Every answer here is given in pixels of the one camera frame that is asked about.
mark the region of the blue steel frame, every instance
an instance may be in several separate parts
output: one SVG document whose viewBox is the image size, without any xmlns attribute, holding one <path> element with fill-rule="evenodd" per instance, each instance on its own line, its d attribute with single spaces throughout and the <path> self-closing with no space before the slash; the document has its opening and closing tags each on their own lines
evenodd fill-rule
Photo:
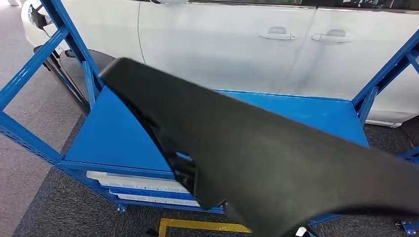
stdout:
<svg viewBox="0 0 419 237">
<path fill-rule="evenodd" d="M 410 151 L 399 155 L 399 158 L 403 158 L 413 164 L 419 164 L 419 147 L 413 148 Z"/>
<path fill-rule="evenodd" d="M 146 175 L 153 177 L 173 178 L 173 174 L 164 171 L 145 170 L 140 168 L 119 167 L 111 165 L 100 165 L 83 162 L 72 162 L 63 160 L 64 155 L 59 154 L 56 150 L 43 142 L 29 130 L 24 128 L 10 116 L 3 112 L 4 108 L 14 98 L 20 89 L 26 84 L 29 78 L 47 59 L 52 51 L 65 40 L 71 51 L 74 53 L 78 62 L 82 65 L 85 83 L 88 92 L 90 108 L 93 108 L 95 100 L 103 88 L 103 83 L 99 78 L 99 70 L 95 65 L 91 55 L 89 54 L 85 44 L 83 43 L 79 33 L 73 25 L 69 15 L 64 9 L 60 0 L 41 0 L 46 11 L 57 26 L 56 33 L 39 49 L 34 56 L 23 66 L 23 68 L 9 81 L 9 83 L 0 92 L 0 134 L 8 137 L 10 140 L 24 147 L 29 152 L 39 156 L 46 162 L 54 165 L 66 174 L 80 181 L 84 185 L 91 188 L 107 200 L 115 203 L 118 210 L 126 211 L 128 204 L 154 206 L 163 208 L 174 208 L 182 210 L 201 211 L 198 207 L 174 206 L 169 204 L 149 203 L 142 201 L 131 201 L 118 199 L 115 195 L 109 193 L 107 188 L 101 187 L 96 180 L 86 177 L 86 170 L 111 172 L 129 175 Z M 366 120 L 368 112 L 374 102 L 375 97 L 409 64 L 419 73 L 419 31 L 417 31 L 407 43 L 387 62 L 377 75 L 355 96 L 352 100 L 354 107 L 358 113 L 358 117 L 363 124 Z M 419 148 L 407 155 L 417 158 L 419 156 Z M 222 213 L 220 208 L 213 208 L 210 212 Z M 318 222 L 330 220 L 338 217 L 337 215 L 325 215 L 323 218 L 316 219 Z"/>
</svg>

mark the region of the blue metal rack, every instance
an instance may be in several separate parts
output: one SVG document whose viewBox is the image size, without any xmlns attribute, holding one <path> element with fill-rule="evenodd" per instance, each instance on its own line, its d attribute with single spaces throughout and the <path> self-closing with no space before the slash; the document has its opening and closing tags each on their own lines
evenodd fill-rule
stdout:
<svg viewBox="0 0 419 237">
<path fill-rule="evenodd" d="M 115 94 L 104 87 L 98 76 L 99 70 L 61 1 L 41 0 L 41 2 L 58 30 L 1 90 L 0 133 L 115 203 L 119 211 L 124 212 L 128 204 L 203 211 L 194 206 L 119 199 L 109 192 L 110 187 L 100 186 L 97 180 L 86 177 L 86 171 L 91 170 L 174 179 L 165 160 L 136 118 Z M 83 68 L 90 105 L 90 113 L 67 154 L 59 154 L 3 112 L 7 104 L 62 40 L 67 42 Z M 367 147 L 368 142 L 362 126 L 375 97 L 410 64 L 419 73 L 419 31 L 353 100 L 228 90 L 219 90 L 219 92 Z M 409 153 L 408 156 L 417 158 L 419 150 L 415 152 L 415 155 Z M 129 189 L 112 191 L 133 192 Z M 163 195 L 146 191 L 141 193 L 146 196 Z M 222 213 L 221 208 L 207 211 Z M 311 224 L 336 217 L 338 215 L 324 215 L 313 220 Z"/>
</svg>

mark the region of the white car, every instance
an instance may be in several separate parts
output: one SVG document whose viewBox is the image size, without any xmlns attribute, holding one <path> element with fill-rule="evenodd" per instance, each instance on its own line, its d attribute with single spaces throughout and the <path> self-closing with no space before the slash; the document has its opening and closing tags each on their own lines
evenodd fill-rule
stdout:
<svg viewBox="0 0 419 237">
<path fill-rule="evenodd" d="M 419 29 L 416 0 L 157 1 L 62 0 L 88 49 L 229 90 L 352 99 Z M 22 21 L 34 47 L 56 30 L 38 0 L 25 2 Z M 417 115 L 409 66 L 368 122 L 397 127 Z"/>
</svg>

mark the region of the white plastic panel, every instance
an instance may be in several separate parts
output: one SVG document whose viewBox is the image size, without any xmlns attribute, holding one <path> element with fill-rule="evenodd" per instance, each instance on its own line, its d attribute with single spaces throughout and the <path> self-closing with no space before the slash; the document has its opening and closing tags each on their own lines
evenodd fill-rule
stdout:
<svg viewBox="0 0 419 237">
<path fill-rule="evenodd" d="M 189 193 L 180 183 L 175 180 L 112 174 L 96 171 L 87 171 L 86 176 L 90 179 L 98 180 L 99 183 L 103 186 L 109 187 L 122 187 L 186 194 Z"/>
<path fill-rule="evenodd" d="M 314 8 L 142 2 L 141 47 L 146 64 L 200 85 L 278 92 L 314 13 Z M 293 37 L 259 36 L 279 28 Z"/>
<path fill-rule="evenodd" d="M 352 99 L 419 29 L 419 14 L 318 9 L 284 94 Z M 351 41 L 316 41 L 312 36 Z M 395 124 L 419 114 L 419 75 L 409 66 L 376 99 L 369 120 Z"/>
<path fill-rule="evenodd" d="M 197 201 L 192 201 L 192 200 L 182 200 L 182 199 L 173 199 L 173 198 L 164 198 L 164 197 L 138 196 L 138 195 L 129 195 L 129 194 L 116 194 L 113 192 L 110 192 L 110 193 L 118 195 L 120 199 L 125 199 L 125 200 L 147 201 L 147 202 L 157 202 L 157 203 L 176 204 L 176 205 L 185 205 L 185 206 L 200 206 Z"/>
</svg>

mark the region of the car window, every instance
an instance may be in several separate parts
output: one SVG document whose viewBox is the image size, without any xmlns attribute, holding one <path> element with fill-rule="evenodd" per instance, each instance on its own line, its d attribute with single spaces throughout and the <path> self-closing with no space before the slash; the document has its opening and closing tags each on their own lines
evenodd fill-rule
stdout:
<svg viewBox="0 0 419 237">
<path fill-rule="evenodd" d="M 319 0 L 319 6 L 419 10 L 419 0 Z"/>
<path fill-rule="evenodd" d="M 189 0 L 190 2 L 221 2 L 221 3 L 248 3 L 248 4 L 272 4 L 272 5 L 297 5 L 316 6 L 318 0 Z"/>
</svg>

